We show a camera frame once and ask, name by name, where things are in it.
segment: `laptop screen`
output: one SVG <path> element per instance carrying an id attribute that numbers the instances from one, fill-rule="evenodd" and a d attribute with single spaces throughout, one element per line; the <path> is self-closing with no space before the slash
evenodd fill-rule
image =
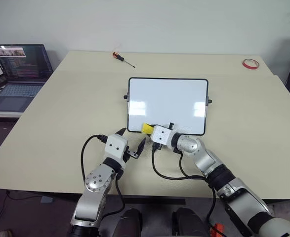
<path id="1" fill-rule="evenodd" d="M 8 81 L 47 81 L 52 67 L 43 44 L 0 44 L 0 68 Z"/>

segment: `laptop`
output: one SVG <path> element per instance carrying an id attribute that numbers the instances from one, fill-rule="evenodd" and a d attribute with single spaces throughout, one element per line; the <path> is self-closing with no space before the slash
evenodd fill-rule
<path id="1" fill-rule="evenodd" d="M 5 112 L 24 112 L 53 72 L 43 44 L 0 44 L 0 68 L 8 82 L 0 91 Z"/>

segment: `whiteboard frame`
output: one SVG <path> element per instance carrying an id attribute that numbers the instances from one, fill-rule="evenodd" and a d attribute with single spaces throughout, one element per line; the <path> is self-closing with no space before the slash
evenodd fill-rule
<path id="1" fill-rule="evenodd" d="M 140 133 L 141 131 L 131 131 L 129 129 L 129 90 L 130 90 L 130 80 L 131 79 L 161 79 L 161 80 L 205 80 L 207 82 L 206 86 L 206 98 L 205 98 L 205 118 L 204 118 L 204 130 L 202 134 L 194 134 L 194 133 L 184 133 L 185 135 L 195 135 L 195 136 L 202 136 L 205 134 L 206 131 L 206 118 L 207 118 L 207 107 L 208 107 L 208 80 L 207 79 L 198 79 L 198 78 L 145 78 L 145 77 L 131 77 L 128 79 L 128 92 L 127 92 L 127 130 L 129 132 L 138 132 Z"/>

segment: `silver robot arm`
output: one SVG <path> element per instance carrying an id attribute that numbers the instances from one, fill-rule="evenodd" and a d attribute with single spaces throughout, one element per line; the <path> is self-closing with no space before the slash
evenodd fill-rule
<path id="1" fill-rule="evenodd" d="M 290 237 L 290 222 L 273 218 L 267 205 L 199 139 L 156 125 L 151 140 L 192 157 L 210 187 L 225 205 L 230 219 L 245 237 Z"/>
<path id="2" fill-rule="evenodd" d="M 145 139 L 137 152 L 129 150 L 127 140 L 122 137 L 125 129 L 109 137 L 98 135 L 106 143 L 104 161 L 91 171 L 84 181 L 84 192 L 80 197 L 71 219 L 68 237 L 98 237 L 103 217 L 106 194 L 111 189 L 113 179 L 120 179 L 130 157 L 138 158 L 143 151 Z"/>

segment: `red screwdriver handle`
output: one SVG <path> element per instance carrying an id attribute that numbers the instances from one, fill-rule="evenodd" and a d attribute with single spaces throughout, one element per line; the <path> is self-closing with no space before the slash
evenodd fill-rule
<path id="1" fill-rule="evenodd" d="M 122 62 L 124 61 L 124 58 L 123 57 L 121 57 L 118 53 L 113 53 L 113 57 L 115 57 L 116 59 L 118 59 L 118 60 L 121 60 Z"/>

